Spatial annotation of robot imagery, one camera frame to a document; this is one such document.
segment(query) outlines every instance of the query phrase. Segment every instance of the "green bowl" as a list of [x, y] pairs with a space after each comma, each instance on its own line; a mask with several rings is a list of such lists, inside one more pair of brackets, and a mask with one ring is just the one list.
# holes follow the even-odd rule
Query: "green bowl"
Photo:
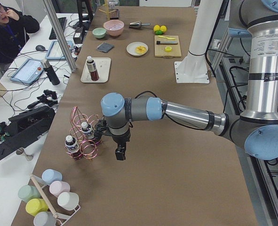
[[106, 30], [102, 27], [98, 27], [93, 30], [93, 36], [95, 38], [101, 39], [105, 36], [105, 34], [106, 34]]

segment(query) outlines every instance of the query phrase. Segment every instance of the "black mouse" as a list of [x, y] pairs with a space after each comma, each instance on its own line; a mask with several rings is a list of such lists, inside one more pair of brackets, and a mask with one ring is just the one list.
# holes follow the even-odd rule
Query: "black mouse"
[[41, 51], [41, 52], [46, 51], [46, 48], [45, 48], [44, 46], [42, 46], [42, 45], [37, 45], [37, 46], [35, 47], [35, 49], [36, 49], [37, 51]]

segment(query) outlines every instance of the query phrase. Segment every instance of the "white tray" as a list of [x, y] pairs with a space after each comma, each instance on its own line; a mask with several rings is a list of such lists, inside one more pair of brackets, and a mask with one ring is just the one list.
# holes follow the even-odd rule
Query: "white tray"
[[105, 83], [109, 79], [111, 59], [108, 57], [94, 57], [93, 60], [96, 63], [99, 79], [93, 81], [91, 75], [88, 72], [87, 64], [84, 64], [82, 76], [80, 81], [83, 83]]

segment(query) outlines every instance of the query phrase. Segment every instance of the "black thermos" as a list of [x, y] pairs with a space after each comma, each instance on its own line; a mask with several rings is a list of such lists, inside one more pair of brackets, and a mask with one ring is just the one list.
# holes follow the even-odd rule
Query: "black thermos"
[[52, 85], [58, 85], [60, 83], [60, 80], [58, 79], [58, 76], [56, 75], [52, 65], [49, 63], [47, 59], [42, 59], [41, 64], [43, 65], [44, 71], [46, 72], [50, 82]]

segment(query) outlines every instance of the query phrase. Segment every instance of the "brown table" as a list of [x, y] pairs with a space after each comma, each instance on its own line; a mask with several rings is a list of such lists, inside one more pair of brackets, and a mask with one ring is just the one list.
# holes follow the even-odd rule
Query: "brown table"
[[[120, 7], [125, 30], [119, 37], [93, 37], [105, 14], [97, 12], [84, 42], [78, 70], [70, 77], [34, 174], [52, 168], [80, 197], [81, 210], [67, 226], [255, 226], [257, 225], [234, 144], [212, 132], [195, 131], [161, 121], [134, 122], [127, 160], [117, 161], [116, 143], [104, 137], [101, 155], [92, 162], [71, 159], [64, 149], [69, 133], [71, 109], [77, 105], [87, 114], [102, 115], [100, 100], [109, 92], [135, 97], [152, 90], [159, 97], [191, 107], [222, 112], [214, 78], [210, 84], [177, 84], [176, 59], [155, 58], [153, 25], [166, 25], [166, 35], [178, 35], [182, 58], [187, 55], [196, 16], [192, 8]], [[134, 21], [151, 23], [142, 30], [128, 28]], [[106, 41], [115, 47], [108, 53], [96, 51]], [[141, 57], [126, 52], [133, 41], [149, 46]], [[80, 82], [88, 55], [110, 57], [109, 81]], [[21, 203], [12, 225], [29, 226], [33, 217]]]

